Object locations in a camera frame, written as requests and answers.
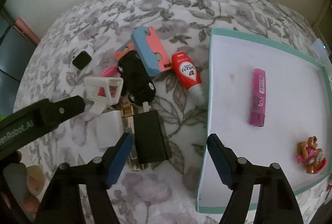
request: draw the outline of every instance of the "pink toy figure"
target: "pink toy figure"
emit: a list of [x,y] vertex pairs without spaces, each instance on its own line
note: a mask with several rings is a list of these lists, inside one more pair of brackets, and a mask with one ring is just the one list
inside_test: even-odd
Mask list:
[[317,138],[309,137],[308,141],[298,143],[298,164],[305,164],[307,174],[316,174],[326,165],[326,158],[323,157],[323,150],[317,148]]

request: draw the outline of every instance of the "watch face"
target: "watch face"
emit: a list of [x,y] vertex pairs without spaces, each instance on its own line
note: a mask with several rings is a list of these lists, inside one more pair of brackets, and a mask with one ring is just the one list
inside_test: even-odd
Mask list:
[[76,58],[73,60],[73,65],[78,69],[82,70],[91,61],[91,56],[86,51],[81,51]]

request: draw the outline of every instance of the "black toy car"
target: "black toy car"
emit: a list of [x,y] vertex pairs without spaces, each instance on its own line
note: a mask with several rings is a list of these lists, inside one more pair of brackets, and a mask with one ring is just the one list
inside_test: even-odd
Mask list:
[[117,71],[123,79],[121,95],[125,95],[128,91],[128,99],[131,103],[142,106],[143,102],[150,103],[154,99],[156,88],[136,51],[131,50],[120,58]]

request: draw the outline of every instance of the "white tray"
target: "white tray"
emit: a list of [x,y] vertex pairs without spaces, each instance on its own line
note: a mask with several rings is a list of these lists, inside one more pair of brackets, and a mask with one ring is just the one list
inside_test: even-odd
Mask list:
[[[253,70],[266,72],[264,127],[248,124]],[[284,44],[257,35],[213,29],[210,41],[208,135],[252,164],[280,164],[296,195],[331,173],[329,124],[331,86],[322,64]],[[307,174],[295,158],[297,143],[316,136],[327,165]],[[197,211],[223,213],[231,190],[223,185],[205,149]],[[257,207],[254,186],[250,210]]]

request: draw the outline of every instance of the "floral bedsheet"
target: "floral bedsheet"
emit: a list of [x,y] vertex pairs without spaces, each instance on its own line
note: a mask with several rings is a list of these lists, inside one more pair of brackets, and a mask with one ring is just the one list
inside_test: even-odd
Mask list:
[[[259,34],[316,57],[309,45],[315,35],[295,11],[272,0],[92,0],[74,6],[49,28],[36,48],[19,87],[14,110],[38,100],[58,101],[69,96],[84,98],[86,112],[27,145],[31,160],[40,165],[47,184],[57,166],[87,163],[102,155],[96,146],[96,120],[87,112],[91,101],[83,79],[99,76],[115,62],[113,53],[138,26],[153,26],[166,52],[185,51],[208,85],[209,40],[213,27]],[[80,48],[94,44],[92,62],[81,72],[70,65]],[[206,140],[206,107],[195,107],[174,73],[154,79],[157,96],[152,107],[164,119],[173,158],[147,170],[131,172],[125,166],[109,197],[125,224],[215,224],[221,215],[195,211],[195,196]],[[304,222],[309,223],[325,198],[326,180],[297,197]],[[81,188],[87,223],[93,223],[86,189]],[[250,211],[246,223],[252,223]]]

